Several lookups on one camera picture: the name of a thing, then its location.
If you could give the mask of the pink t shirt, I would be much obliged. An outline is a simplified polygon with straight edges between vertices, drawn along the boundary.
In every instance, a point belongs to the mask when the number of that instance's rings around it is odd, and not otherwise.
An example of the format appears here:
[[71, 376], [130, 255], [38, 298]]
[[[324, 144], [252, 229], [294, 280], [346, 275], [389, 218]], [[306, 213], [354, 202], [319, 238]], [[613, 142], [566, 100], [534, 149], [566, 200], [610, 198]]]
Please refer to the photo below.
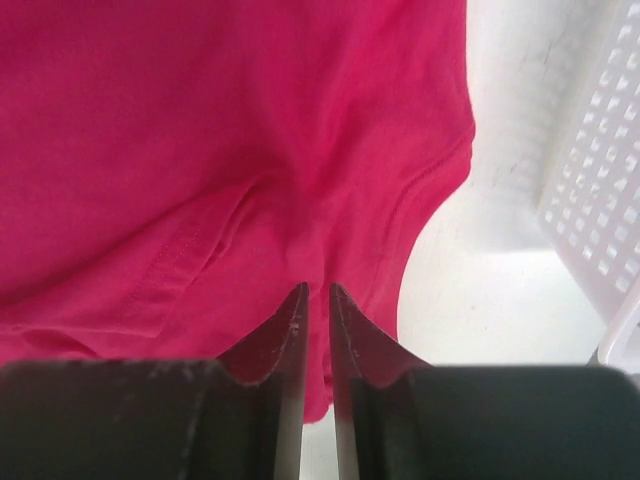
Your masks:
[[390, 335], [466, 179], [463, 1], [5, 1], [1, 360], [214, 357], [310, 288]]

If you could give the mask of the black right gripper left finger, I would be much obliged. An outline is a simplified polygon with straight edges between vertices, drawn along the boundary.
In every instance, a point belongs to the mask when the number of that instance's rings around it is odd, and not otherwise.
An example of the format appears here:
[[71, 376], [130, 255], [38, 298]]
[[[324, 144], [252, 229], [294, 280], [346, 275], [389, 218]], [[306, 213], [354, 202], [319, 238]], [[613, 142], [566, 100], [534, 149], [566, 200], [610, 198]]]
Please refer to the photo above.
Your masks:
[[5, 479], [295, 479], [309, 289], [211, 359], [21, 361], [1, 371]]

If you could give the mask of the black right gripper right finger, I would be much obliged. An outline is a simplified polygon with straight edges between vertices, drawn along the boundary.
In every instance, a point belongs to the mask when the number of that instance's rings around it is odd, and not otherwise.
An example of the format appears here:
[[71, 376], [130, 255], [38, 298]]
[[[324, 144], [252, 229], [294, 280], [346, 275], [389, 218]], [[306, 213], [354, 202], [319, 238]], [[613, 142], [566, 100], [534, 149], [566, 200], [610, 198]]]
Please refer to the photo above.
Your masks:
[[639, 391], [596, 366], [435, 367], [330, 290], [343, 479], [635, 479]]

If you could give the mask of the white plastic laundry basket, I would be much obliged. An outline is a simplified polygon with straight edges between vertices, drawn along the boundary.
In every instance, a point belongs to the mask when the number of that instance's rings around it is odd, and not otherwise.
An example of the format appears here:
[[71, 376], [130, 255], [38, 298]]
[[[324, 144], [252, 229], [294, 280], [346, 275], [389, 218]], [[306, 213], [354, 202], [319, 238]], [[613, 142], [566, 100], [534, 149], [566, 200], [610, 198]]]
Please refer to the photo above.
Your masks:
[[600, 364], [639, 372], [639, 4], [614, 1], [539, 206], [541, 229], [606, 325]]

